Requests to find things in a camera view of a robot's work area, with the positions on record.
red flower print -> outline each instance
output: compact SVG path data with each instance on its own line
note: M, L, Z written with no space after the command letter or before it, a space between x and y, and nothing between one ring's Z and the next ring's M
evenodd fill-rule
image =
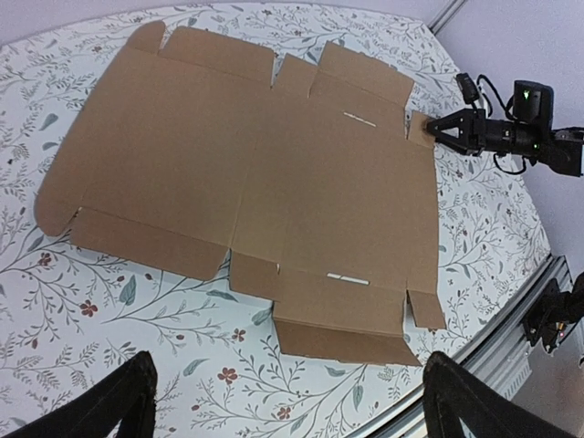
M239 328L236 328L234 330L234 334L231 335L231 339L243 342L245 340L244 334L245 334L245 330L240 330Z
M277 418L280 420L287 420L290 418L290 411L292 411L289 407L287 408L280 408L277 412Z
M217 374L217 377L220 381L225 381L225 383L231 385L237 379L237 373L235 373L233 368L227 369L227 367L225 367L222 372Z
M38 264L40 266L48 266L51 263L51 254L50 253L41 253L40 259L38 259Z
M81 309L81 315L86 317L93 317L93 314L98 311L98 307L95 304L91 304L91 301L88 299L85 300L85 303L79 306Z

leaf pattern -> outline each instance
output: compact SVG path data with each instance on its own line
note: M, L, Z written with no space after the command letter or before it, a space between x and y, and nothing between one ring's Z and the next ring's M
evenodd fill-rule
M330 6L177 5L0 47L0 434L146 349L159 372L157 437L347 435L421 384L421 369L282 355L270 303L229 288L229 256L215 278L200 281L36 227L35 195L70 124L132 31L160 19L169 31L207 28L270 47L275 74L286 53L317 63L334 41L415 79L408 111L439 117L463 105L458 69L424 24ZM421 362L435 349L460 349L549 254L520 177L502 174L487 155L434 154L448 329L416 328L407 317L405 339Z

floral tablecloth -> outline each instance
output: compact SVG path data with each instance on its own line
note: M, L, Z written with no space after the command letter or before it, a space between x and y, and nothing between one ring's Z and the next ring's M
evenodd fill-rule
M141 349L159 371L157 436L343 436L421 383L420 368L341 364L278 350L270 302L47 238L39 184L89 91L128 35L162 19L317 62L327 40L417 82L409 104L457 110L456 66L421 22L315 5L189 5L109 16L0 48L0 433L62 406ZM523 181L490 157L435 150L439 295L448 329L406 320L424 361L454 353L549 253Z

cardboard flap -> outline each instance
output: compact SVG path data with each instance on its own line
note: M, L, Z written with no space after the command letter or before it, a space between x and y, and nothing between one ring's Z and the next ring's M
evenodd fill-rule
M310 98L320 99L349 117L373 128L404 132L405 110L379 95L319 71L310 88Z
M154 31L161 30L160 23L151 24L132 34L134 42L146 41ZM60 235L66 230L83 204L96 167L109 151L119 147L116 128L132 104L131 99L119 97L131 96L140 89L144 73L154 59L140 50L124 47L89 95L61 143L35 199L36 221L47 235Z
M332 328L314 327L275 318L280 350L311 358L342 358L344 362L399 363L421 366L402 338L363 335Z
M71 243L202 280L215 277L227 248L87 208L79 211Z
M414 143L423 146L424 148L433 150L436 139L433 135L430 135L428 132L426 132L426 123L428 123L430 120L431 118L425 114L414 111L412 113L412 120L410 122L408 140L413 141Z
M403 335L401 291L280 269L274 318L385 336Z
M413 89L411 78L383 61L331 42L325 45L318 68L404 108Z
M140 26L130 35L126 47L137 48L144 52L156 54L161 48L165 30L166 25L163 21L153 21L144 26Z
M231 288L253 297L278 299L277 264L232 251L229 270Z
M159 56L248 78L268 87L272 83L272 50L206 30L177 27Z
M318 67L298 57L286 54L274 89L283 89L299 96L308 97Z
M440 300L435 294L408 289L416 327L425 329L446 329L446 322Z

cardboard tab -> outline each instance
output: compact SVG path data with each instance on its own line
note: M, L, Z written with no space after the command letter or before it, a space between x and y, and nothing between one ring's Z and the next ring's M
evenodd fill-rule
M272 83L272 50L206 30L177 27L160 56L255 80L268 87Z
M416 323L416 327L446 329L440 300L436 295L417 290L408 290L408 296L412 304L413 320Z
M161 48L162 38L166 25L163 21L152 21L144 26L138 27L128 38L126 47L137 48L144 52L158 53Z
M432 118L422 114L418 111L412 112L412 120L410 121L410 132L408 133L408 140L423 146L424 148L434 149L436 139L433 135L426 132L426 124Z
M277 263L233 251L229 281L231 288L253 297L278 299Z
M298 57L286 54L274 89L282 89L299 96L308 97L308 92L317 75L318 67Z
M328 42L318 67L332 77L347 81L389 102L405 107L413 80L383 61Z

